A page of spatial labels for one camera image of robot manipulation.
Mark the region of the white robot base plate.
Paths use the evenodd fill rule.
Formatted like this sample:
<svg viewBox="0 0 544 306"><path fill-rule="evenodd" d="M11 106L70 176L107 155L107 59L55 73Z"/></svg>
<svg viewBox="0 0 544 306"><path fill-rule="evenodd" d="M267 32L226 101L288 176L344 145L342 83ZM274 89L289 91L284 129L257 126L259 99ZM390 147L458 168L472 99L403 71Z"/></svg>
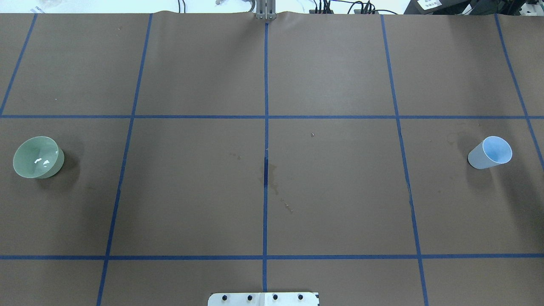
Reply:
<svg viewBox="0 0 544 306"><path fill-rule="evenodd" d="M319 306L314 292L242 292L210 295L208 306Z"/></svg>

